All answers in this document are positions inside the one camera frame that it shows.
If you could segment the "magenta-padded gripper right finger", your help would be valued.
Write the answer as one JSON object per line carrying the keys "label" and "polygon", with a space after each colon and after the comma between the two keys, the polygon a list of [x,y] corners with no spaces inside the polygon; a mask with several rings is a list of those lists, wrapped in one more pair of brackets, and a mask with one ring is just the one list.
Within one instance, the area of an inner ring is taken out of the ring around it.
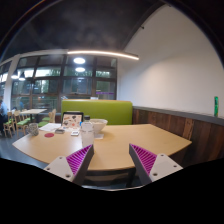
{"label": "magenta-padded gripper right finger", "polygon": [[140,146],[130,144],[129,154],[143,185],[157,181],[182,169],[166,154],[154,154]]}

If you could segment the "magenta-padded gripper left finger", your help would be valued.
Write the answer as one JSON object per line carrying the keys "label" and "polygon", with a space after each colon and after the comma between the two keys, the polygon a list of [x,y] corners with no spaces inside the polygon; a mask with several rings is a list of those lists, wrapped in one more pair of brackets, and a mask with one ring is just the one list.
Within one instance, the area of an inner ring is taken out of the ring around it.
{"label": "magenta-padded gripper left finger", "polygon": [[67,157],[57,157],[44,170],[77,185],[81,185],[85,179],[93,155],[94,147],[88,145]]}

